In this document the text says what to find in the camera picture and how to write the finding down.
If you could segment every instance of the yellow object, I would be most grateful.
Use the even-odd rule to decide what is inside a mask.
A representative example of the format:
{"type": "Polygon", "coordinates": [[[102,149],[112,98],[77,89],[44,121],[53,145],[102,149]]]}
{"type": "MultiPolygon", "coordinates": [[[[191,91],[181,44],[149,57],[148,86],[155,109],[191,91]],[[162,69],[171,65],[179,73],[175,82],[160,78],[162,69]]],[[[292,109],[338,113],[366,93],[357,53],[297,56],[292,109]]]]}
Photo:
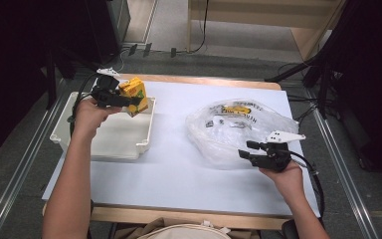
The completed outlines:
{"type": "Polygon", "coordinates": [[[249,114],[251,109],[241,106],[224,106],[222,107],[222,113],[232,113],[232,114],[249,114]]]}
{"type": "Polygon", "coordinates": [[[135,77],[132,80],[119,84],[119,91],[122,96],[128,98],[142,98],[138,106],[129,105],[128,113],[131,117],[135,117],[136,115],[148,108],[148,101],[147,95],[145,93],[144,83],[140,78],[135,77]]]}

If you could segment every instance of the person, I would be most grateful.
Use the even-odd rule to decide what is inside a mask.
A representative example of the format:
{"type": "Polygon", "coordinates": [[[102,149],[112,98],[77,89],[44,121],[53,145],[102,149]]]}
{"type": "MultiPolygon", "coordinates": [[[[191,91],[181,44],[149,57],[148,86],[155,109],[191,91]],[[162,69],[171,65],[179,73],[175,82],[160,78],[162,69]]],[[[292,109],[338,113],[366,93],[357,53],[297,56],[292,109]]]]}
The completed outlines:
{"type": "MultiPolygon", "coordinates": [[[[64,165],[47,202],[42,238],[87,238],[91,219],[91,148],[96,130],[108,116],[121,108],[98,108],[96,100],[80,101],[64,165]]],[[[302,172],[293,161],[283,172],[260,168],[284,197],[296,224],[299,238],[328,238],[309,206],[302,184],[302,172]]]]}

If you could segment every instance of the person's left hand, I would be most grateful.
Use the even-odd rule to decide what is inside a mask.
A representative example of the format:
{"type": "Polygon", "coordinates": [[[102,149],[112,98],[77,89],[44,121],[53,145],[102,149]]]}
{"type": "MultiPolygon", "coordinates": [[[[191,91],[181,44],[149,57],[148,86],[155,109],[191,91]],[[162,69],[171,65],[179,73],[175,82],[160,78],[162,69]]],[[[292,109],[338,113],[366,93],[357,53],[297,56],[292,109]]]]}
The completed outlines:
{"type": "Polygon", "coordinates": [[[107,119],[109,115],[119,113],[121,108],[108,107],[99,108],[97,101],[93,98],[80,101],[77,107],[77,116],[74,133],[80,133],[87,138],[93,138],[100,124],[107,119]]]}

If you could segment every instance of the black wire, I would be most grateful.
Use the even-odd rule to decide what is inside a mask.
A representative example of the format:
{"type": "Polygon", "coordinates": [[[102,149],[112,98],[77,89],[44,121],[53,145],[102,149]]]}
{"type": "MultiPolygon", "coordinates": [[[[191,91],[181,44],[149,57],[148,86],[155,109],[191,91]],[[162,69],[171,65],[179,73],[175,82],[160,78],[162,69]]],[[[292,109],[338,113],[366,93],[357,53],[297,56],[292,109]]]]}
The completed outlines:
{"type": "Polygon", "coordinates": [[[300,154],[298,154],[296,152],[293,152],[293,151],[290,151],[290,154],[291,155],[295,155],[295,156],[299,157],[300,159],[302,159],[305,162],[306,166],[308,167],[309,172],[310,172],[312,178],[314,178],[314,182],[315,182],[315,185],[316,185],[317,190],[318,190],[318,195],[320,197],[320,208],[319,208],[320,218],[319,218],[319,220],[321,222],[321,225],[324,226],[324,224],[322,222],[322,217],[324,215],[324,209],[325,209],[324,192],[323,192],[323,189],[321,187],[321,183],[320,183],[320,180],[318,178],[317,171],[311,165],[311,163],[309,163],[308,160],[306,160],[306,158],[303,157],[302,155],[300,155],[300,154]]]}
{"type": "Polygon", "coordinates": [[[200,44],[200,47],[198,47],[196,50],[193,50],[193,51],[180,51],[180,52],[176,52],[177,54],[178,53],[187,53],[187,54],[193,54],[193,53],[196,53],[198,52],[204,45],[204,43],[206,42],[206,23],[207,23],[207,11],[209,10],[209,0],[206,1],[206,11],[204,13],[204,25],[203,25],[203,41],[201,42],[200,44]]]}
{"type": "Polygon", "coordinates": [[[83,90],[85,89],[87,82],[95,75],[99,75],[99,73],[93,73],[90,76],[88,76],[88,78],[85,81],[83,81],[82,85],[80,86],[79,94],[77,95],[76,101],[74,102],[74,105],[73,105],[73,114],[70,116],[70,135],[73,135],[74,128],[75,128],[77,107],[79,105],[79,102],[84,98],[84,96],[82,96],[83,90]]]}

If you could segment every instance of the white plastic bag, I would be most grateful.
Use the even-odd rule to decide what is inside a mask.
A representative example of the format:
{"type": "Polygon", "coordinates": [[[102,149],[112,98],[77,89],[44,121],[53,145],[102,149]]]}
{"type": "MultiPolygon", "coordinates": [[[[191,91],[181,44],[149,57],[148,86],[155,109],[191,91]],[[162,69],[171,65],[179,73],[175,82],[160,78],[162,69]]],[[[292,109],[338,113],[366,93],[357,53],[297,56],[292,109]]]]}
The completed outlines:
{"type": "Polygon", "coordinates": [[[238,149],[265,154],[247,148],[247,140],[266,142],[274,130],[298,133],[297,121],[283,117],[253,100],[215,102],[189,115],[188,134],[201,153],[216,164],[247,163],[238,149]]]}

